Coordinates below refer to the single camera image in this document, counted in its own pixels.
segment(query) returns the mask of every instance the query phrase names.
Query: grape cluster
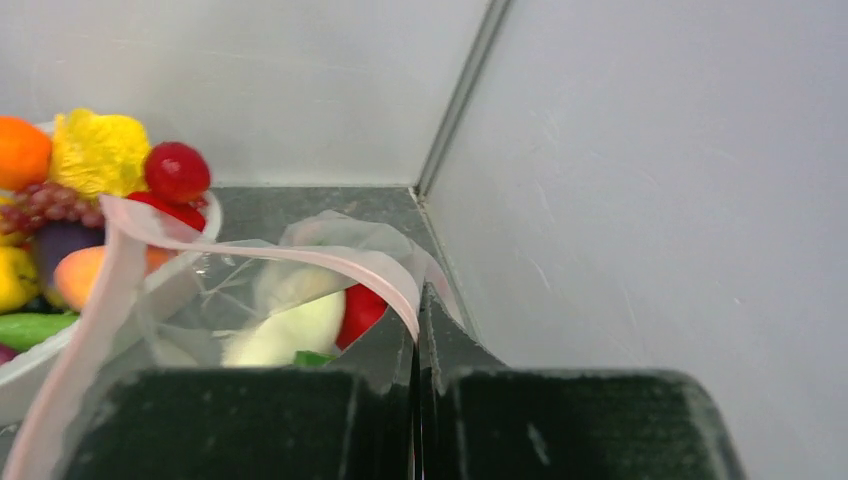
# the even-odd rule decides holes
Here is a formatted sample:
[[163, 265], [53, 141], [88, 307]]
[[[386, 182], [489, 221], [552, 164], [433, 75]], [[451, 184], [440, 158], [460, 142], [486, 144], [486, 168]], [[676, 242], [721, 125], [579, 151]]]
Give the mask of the grape cluster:
[[81, 222], [89, 228], [103, 227], [105, 219], [96, 201], [57, 183], [30, 185], [15, 193], [14, 205], [0, 206], [0, 234], [32, 233], [49, 221]]

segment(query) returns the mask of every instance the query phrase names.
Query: peach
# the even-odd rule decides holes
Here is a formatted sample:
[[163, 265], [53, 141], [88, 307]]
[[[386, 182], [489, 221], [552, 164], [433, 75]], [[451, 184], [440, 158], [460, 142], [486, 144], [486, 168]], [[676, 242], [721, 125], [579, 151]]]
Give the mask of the peach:
[[[149, 275], [171, 258], [172, 254], [161, 248], [147, 248], [147, 271]], [[100, 267], [106, 257], [106, 247], [90, 247], [77, 250], [63, 258], [53, 279], [56, 290], [74, 311], [82, 311], [94, 288], [94, 282], [100, 273]]]

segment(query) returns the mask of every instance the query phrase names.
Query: fake fruit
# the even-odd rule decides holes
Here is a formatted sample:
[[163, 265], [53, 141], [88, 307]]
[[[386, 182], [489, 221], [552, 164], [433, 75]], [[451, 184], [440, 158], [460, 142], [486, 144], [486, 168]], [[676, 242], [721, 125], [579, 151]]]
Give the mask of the fake fruit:
[[323, 367], [335, 359], [335, 355], [298, 350], [294, 354], [294, 361], [292, 362], [292, 365], [296, 365], [298, 367]]
[[30, 348], [71, 326], [79, 315], [12, 313], [0, 315], [0, 343], [18, 352]]
[[209, 166], [192, 147], [163, 142], [153, 147], [144, 162], [144, 179], [150, 191], [172, 204], [186, 204], [209, 190]]
[[206, 228], [206, 218], [191, 205], [172, 205], [150, 192], [133, 192], [127, 198], [146, 203], [162, 213], [167, 213], [198, 232]]
[[6, 207], [12, 207], [14, 204], [15, 201], [11, 198], [0, 195], [0, 246], [3, 247], [16, 247], [24, 243], [26, 239], [23, 233], [19, 233], [16, 228], [13, 228], [15, 226], [14, 219], [7, 216], [8, 209]]
[[[170, 258], [165, 250], [148, 248], [146, 274], [154, 272]], [[59, 262], [53, 274], [53, 284], [71, 310], [80, 312], [85, 307], [105, 259], [106, 247], [97, 246], [77, 250]]]
[[50, 137], [16, 117], [0, 117], [0, 190], [11, 192], [47, 178]]
[[16, 352], [13, 348], [0, 343], [0, 365], [11, 362], [12, 359], [17, 356], [18, 352]]
[[149, 151], [138, 120], [78, 108], [67, 116], [56, 115], [49, 178], [89, 200], [101, 193], [126, 197], [147, 190], [144, 159]]
[[336, 346], [346, 349], [377, 323], [387, 308], [388, 304], [382, 297], [361, 283], [345, 290], [345, 316]]
[[62, 313], [63, 311], [64, 310], [50, 305], [50, 302], [44, 298], [44, 295], [39, 295], [27, 302], [27, 304], [23, 307], [16, 310], [15, 313]]
[[106, 223], [96, 199], [82, 198], [54, 182], [30, 185], [15, 193], [15, 204], [0, 206], [0, 215], [7, 220], [0, 223], [0, 234], [30, 234], [50, 221], [80, 222], [89, 228], [101, 228]]
[[0, 313], [11, 312], [38, 296], [38, 275], [29, 254], [0, 247]]
[[78, 250], [103, 245], [103, 229], [88, 228], [77, 222], [50, 222], [38, 229], [32, 239], [32, 253], [38, 268], [41, 292], [51, 305], [66, 307], [56, 287], [54, 272], [59, 263]]
[[291, 365], [297, 352], [329, 354], [344, 315], [344, 292], [272, 314], [224, 345], [225, 367]]

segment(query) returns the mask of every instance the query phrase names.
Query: yellow fruit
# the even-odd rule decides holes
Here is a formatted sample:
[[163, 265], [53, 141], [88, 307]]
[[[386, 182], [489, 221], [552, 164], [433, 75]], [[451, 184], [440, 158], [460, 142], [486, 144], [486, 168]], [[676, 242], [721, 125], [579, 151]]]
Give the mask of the yellow fruit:
[[27, 252], [0, 247], [0, 313], [17, 310], [38, 296], [38, 273]]
[[149, 152], [138, 120], [78, 108], [56, 115], [48, 177], [84, 198], [100, 193], [126, 197], [147, 190], [144, 161]]
[[[0, 195], [0, 205], [12, 205], [14, 203], [11, 198]], [[26, 236], [22, 233], [0, 234], [0, 247], [17, 247], [24, 243], [24, 240], [26, 240]]]

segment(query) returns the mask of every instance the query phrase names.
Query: green cucumber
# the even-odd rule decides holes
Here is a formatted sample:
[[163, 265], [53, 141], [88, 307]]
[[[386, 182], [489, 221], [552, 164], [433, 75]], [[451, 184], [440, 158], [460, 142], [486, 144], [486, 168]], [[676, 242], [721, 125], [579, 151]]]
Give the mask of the green cucumber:
[[77, 321], [68, 313], [11, 313], [0, 315], [0, 343], [25, 352]]

